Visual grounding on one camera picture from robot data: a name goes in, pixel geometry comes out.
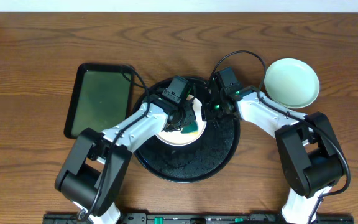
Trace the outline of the round black serving tray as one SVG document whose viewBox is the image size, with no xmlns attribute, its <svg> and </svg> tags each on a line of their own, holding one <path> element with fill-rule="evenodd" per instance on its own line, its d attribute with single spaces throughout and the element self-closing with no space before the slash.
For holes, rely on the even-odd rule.
<svg viewBox="0 0 358 224">
<path fill-rule="evenodd" d="M 172 79 L 163 80 L 152 86 L 149 90 L 151 96 L 163 96 L 164 89 L 169 86 Z M 202 103 L 207 97 L 203 79 L 185 79 L 191 87 L 186 100 L 195 97 Z M 190 183 L 207 179 L 218 173 L 234 155 L 241 127 L 235 117 L 206 122 L 206 129 L 201 137 L 189 145 L 171 146 L 154 135 L 134 154 L 149 172 L 165 180 Z"/>
</svg>

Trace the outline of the white plate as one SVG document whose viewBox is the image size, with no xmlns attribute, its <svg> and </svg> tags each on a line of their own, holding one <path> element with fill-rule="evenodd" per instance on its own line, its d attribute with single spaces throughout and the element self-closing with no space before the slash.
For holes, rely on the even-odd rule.
<svg viewBox="0 0 358 224">
<path fill-rule="evenodd" d="M 196 119 L 195 121 L 198 124 L 198 133 L 197 134 L 182 134 L 181 130 L 179 131 L 172 131 L 172 132 L 166 132 L 162 131 L 156 135 L 156 137 L 164 142 L 165 144 L 171 145 L 171 146 L 186 146 L 193 142 L 195 142 L 197 139 L 201 137 L 203 132 L 206 129 L 207 122 L 202 120 L 201 115 L 201 102 L 199 99 L 194 99 L 193 101 L 193 109 L 195 112 Z"/>
</svg>

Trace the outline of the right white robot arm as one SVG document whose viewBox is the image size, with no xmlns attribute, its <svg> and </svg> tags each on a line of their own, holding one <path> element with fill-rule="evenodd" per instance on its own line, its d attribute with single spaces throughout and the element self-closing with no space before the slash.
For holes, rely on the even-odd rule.
<svg viewBox="0 0 358 224">
<path fill-rule="evenodd" d="M 307 115 L 272 101 L 253 86 L 209 84 L 203 119 L 235 117 L 274 137 L 290 193 L 281 211 L 288 223 L 313 223 L 323 200 L 343 189 L 331 189 L 350 177 L 349 165 L 328 117 Z"/>
</svg>

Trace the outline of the light green plate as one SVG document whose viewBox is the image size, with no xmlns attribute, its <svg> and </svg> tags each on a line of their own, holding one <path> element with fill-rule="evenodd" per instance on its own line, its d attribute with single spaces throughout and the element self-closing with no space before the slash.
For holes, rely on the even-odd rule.
<svg viewBox="0 0 358 224">
<path fill-rule="evenodd" d="M 316 72 L 307 63 L 294 58 L 283 58 L 271 64 L 264 85 L 273 101 L 293 109 L 309 106 L 320 91 Z"/>
</svg>

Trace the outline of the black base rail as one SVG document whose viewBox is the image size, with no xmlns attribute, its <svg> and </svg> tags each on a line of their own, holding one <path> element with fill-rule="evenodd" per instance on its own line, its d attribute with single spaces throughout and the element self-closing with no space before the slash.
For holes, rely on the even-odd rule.
<svg viewBox="0 0 358 224">
<path fill-rule="evenodd" d="M 45 214 L 43 224 L 77 223 L 74 214 Z M 252 213 L 235 215 L 148 215 L 146 213 L 123 213 L 118 224 L 224 224 L 224 223 L 287 223 L 281 215 L 273 213 Z M 354 224 L 349 215 L 318 215 L 312 223 L 316 224 Z"/>
</svg>

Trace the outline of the black rectangular water tray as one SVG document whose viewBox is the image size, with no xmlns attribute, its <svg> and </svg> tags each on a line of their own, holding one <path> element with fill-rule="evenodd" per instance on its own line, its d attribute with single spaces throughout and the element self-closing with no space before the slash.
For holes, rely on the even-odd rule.
<svg viewBox="0 0 358 224">
<path fill-rule="evenodd" d="M 76 73 L 63 133 L 75 139 L 86 128 L 100 133 L 129 114 L 135 74 L 123 65 L 83 63 Z"/>
</svg>

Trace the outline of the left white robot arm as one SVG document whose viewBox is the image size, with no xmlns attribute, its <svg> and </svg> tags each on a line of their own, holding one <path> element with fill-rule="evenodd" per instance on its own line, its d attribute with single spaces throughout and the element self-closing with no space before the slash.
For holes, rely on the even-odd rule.
<svg viewBox="0 0 358 224">
<path fill-rule="evenodd" d="M 80 208 L 77 223 L 117 223 L 115 205 L 132 154 L 163 131 L 178 131 L 196 120 L 194 94 L 183 98 L 146 96 L 121 123 L 97 132 L 83 130 L 55 180 L 55 188 Z"/>
</svg>

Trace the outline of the green yellow sponge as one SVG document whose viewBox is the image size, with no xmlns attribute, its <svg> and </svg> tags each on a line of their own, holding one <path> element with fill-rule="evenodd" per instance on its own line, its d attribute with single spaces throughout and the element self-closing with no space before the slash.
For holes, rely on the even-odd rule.
<svg viewBox="0 0 358 224">
<path fill-rule="evenodd" d="M 189 125 L 184 126 L 181 129 L 182 134 L 197 134 L 198 133 L 198 124 L 196 121 L 192 121 Z"/>
</svg>

